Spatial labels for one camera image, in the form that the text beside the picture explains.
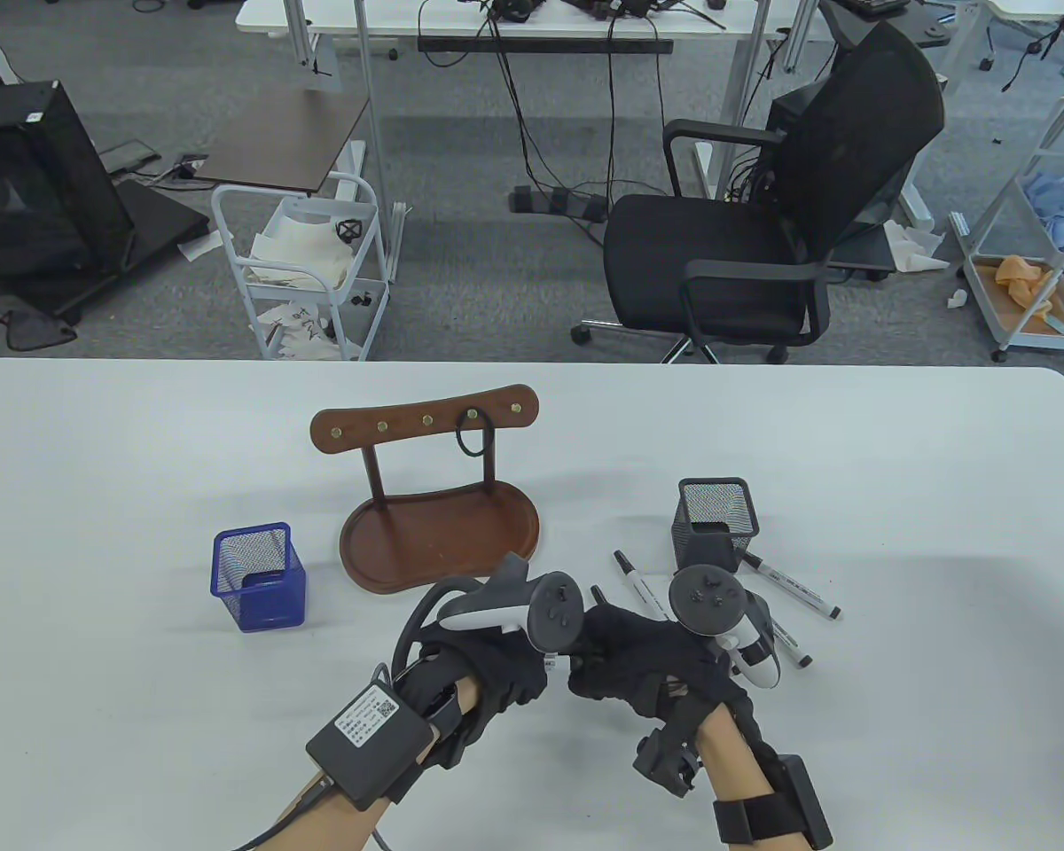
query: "keyboard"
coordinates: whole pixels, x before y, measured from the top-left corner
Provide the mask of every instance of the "keyboard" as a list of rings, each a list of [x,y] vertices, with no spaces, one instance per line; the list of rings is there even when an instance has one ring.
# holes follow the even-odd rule
[[[910,5],[910,0],[835,0],[842,7],[849,12],[857,13],[860,17],[877,18],[890,15]]]

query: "floor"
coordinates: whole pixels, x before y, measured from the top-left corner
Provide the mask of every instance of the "floor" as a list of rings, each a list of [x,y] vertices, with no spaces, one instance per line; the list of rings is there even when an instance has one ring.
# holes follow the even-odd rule
[[[213,3],[192,11],[184,0],[168,0],[160,13],[142,15],[128,0],[0,0],[0,37],[21,77],[61,78],[96,145],[139,137],[171,157],[206,150],[222,122],[264,86],[304,80],[287,40],[237,33],[236,7]],[[1053,98],[1064,94],[1064,45],[1047,61],[1030,57],[1017,84],[1001,94],[1026,39],[999,28],[994,36],[997,64],[970,74],[918,182],[932,210],[943,214],[981,211],[1034,140]],[[663,57],[667,118],[717,115],[726,53],[724,45],[680,45]],[[752,120],[763,121],[770,98],[811,81],[827,57],[828,45],[809,45],[794,77],[776,73],[762,87]],[[361,80],[356,54],[345,52],[343,65],[345,82]],[[610,124],[605,57],[517,56],[513,70],[529,124],[555,172],[572,183],[600,179]],[[652,57],[614,60],[617,173],[668,185],[654,70]],[[390,191],[413,212],[373,356],[658,360],[666,348],[659,340],[604,334],[578,348],[569,339],[579,317],[614,316],[601,258],[564,219],[508,213],[509,190],[527,178],[495,57],[471,55],[439,70],[406,49],[399,61],[381,54],[375,72]],[[179,198],[207,207],[202,194]],[[237,206],[231,223],[256,227],[264,212]],[[952,240],[940,256],[957,256]],[[977,308],[945,306],[954,286],[953,273],[943,271],[833,287],[831,330],[792,360],[1047,366],[1064,373],[1064,356],[1049,353],[1014,353],[1009,366],[991,366],[993,341]],[[38,354],[259,356],[220,252],[192,264],[168,260],[90,310],[78,332],[78,340]],[[0,328],[0,355],[6,354]],[[724,348],[720,354],[746,364],[764,351]]]

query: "blue mesh pencil holder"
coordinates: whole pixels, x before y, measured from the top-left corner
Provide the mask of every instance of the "blue mesh pencil holder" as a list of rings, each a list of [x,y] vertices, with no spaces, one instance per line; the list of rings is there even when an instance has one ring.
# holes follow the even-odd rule
[[[220,532],[213,539],[209,590],[223,601],[240,632],[301,624],[307,577],[292,546],[288,524]]]

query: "office chair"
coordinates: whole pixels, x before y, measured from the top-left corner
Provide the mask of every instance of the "office chair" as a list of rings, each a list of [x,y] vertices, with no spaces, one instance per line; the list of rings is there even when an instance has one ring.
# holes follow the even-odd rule
[[[814,344],[828,330],[828,258],[878,190],[945,123],[942,93],[922,52],[888,23],[876,26],[842,62],[787,135],[747,127],[675,120],[662,133],[672,198],[626,195],[603,238],[606,289],[618,322],[592,329],[666,335],[712,364],[710,344]],[[675,138],[730,141],[771,152],[747,203],[682,196],[670,150]]]

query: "black glove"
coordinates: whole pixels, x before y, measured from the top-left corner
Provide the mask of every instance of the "black glove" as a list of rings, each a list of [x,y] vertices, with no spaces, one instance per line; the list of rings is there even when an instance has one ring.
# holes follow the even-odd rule
[[[618,698],[645,718],[669,721],[679,698],[691,694],[730,706],[746,740],[760,741],[752,701],[730,678],[728,653],[677,621],[598,604],[583,616],[571,665],[567,686],[581,698]]]
[[[476,705],[460,724],[436,742],[427,757],[390,787],[390,800],[401,801],[425,769],[439,765],[452,769],[465,748],[481,737],[488,721],[512,704],[525,705],[544,694],[548,673],[544,653],[536,650],[523,632],[502,633],[499,628],[453,632],[430,624],[417,633],[422,646],[418,664],[410,667],[395,684],[395,691],[410,708],[429,715],[437,705],[455,696],[459,680],[476,680],[480,694]]]

